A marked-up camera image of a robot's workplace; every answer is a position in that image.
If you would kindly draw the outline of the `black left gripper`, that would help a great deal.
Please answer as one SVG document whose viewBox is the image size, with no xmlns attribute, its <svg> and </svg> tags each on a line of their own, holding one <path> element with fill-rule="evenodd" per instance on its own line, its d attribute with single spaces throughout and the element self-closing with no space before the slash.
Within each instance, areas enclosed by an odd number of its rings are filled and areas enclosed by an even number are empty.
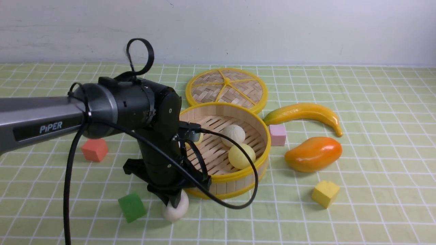
<svg viewBox="0 0 436 245">
<path fill-rule="evenodd" d="M 209 192 L 212 182 L 206 164 L 198 147 L 179 139 L 178 132 L 169 138 L 150 128 L 128 132 L 137 140 L 142 158 L 126 160 L 125 174 L 135 175 L 148 184 L 148 191 L 161 199 L 165 206 L 177 208 L 181 201 L 182 189 L 198 188 Z"/>
</svg>

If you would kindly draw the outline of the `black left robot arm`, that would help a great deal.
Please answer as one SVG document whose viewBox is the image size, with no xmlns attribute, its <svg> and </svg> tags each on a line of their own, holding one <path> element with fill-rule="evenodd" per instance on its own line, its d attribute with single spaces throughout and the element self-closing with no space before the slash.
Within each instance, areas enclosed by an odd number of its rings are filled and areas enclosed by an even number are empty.
<svg viewBox="0 0 436 245">
<path fill-rule="evenodd" d="M 137 79 L 79 85 L 67 96 L 1 99 L 1 154 L 78 132 L 86 138 L 105 138 L 134 132 L 142 158 L 128 159 L 125 174 L 148 183 L 148 191 L 176 208 L 181 190 L 201 186 L 209 190 L 206 167 L 194 168 L 181 149 L 193 140 L 199 124 L 180 121 L 181 97 L 173 88 Z"/>
</svg>

